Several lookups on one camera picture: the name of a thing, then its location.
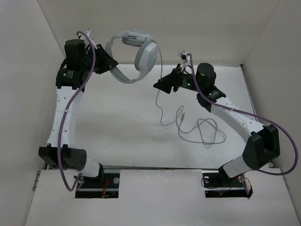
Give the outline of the white grey headphones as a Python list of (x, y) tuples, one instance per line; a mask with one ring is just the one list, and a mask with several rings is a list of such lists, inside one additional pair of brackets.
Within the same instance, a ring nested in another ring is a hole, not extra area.
[(129, 47), (136, 48), (136, 53), (133, 55), (133, 63), (138, 76), (136, 78), (129, 78), (118, 66), (110, 69), (111, 75), (124, 84), (133, 84), (141, 81), (151, 72), (157, 60), (159, 49), (154, 36), (139, 30), (118, 32), (105, 45), (105, 51), (110, 57), (113, 57), (112, 47), (117, 39), (120, 39), (123, 44)]

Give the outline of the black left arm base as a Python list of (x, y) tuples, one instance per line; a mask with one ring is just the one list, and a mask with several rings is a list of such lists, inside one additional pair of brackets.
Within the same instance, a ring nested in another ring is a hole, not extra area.
[(119, 197), (120, 170), (105, 169), (101, 178), (84, 177), (82, 186), (75, 192), (78, 199), (114, 199)]

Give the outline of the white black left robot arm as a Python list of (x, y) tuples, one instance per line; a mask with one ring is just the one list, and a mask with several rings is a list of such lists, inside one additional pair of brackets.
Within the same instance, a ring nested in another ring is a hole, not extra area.
[(56, 76), (56, 109), (50, 137), (39, 156), (50, 167), (57, 169), (57, 147), (61, 147), (61, 162), (65, 170), (77, 170), (99, 187), (105, 182), (102, 165), (87, 158), (84, 149), (75, 146), (75, 126), (80, 101), (85, 92), (84, 82), (90, 72), (102, 74), (117, 66), (98, 44), (91, 49), (82, 40), (68, 40), (64, 46), (66, 58)]

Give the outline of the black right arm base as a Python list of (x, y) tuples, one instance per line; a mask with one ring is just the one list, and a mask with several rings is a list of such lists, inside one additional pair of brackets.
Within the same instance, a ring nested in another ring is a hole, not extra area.
[(248, 178), (238, 175), (223, 180), (218, 171), (208, 170), (202, 172), (201, 185), (206, 198), (250, 198), (253, 187)]

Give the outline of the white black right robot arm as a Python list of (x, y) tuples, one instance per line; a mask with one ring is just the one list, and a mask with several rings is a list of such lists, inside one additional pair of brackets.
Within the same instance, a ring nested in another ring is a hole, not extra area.
[(176, 92), (179, 88), (201, 91), (197, 94), (199, 104), (210, 113), (231, 126), (245, 141), (242, 154), (218, 169), (218, 181), (229, 185), (236, 177), (261, 167), (280, 155), (278, 129), (274, 125), (265, 126), (244, 114), (236, 112), (235, 106), (226, 95), (215, 86), (216, 73), (208, 63), (200, 63), (196, 76), (188, 74), (177, 65), (170, 74), (153, 85), (163, 92)]

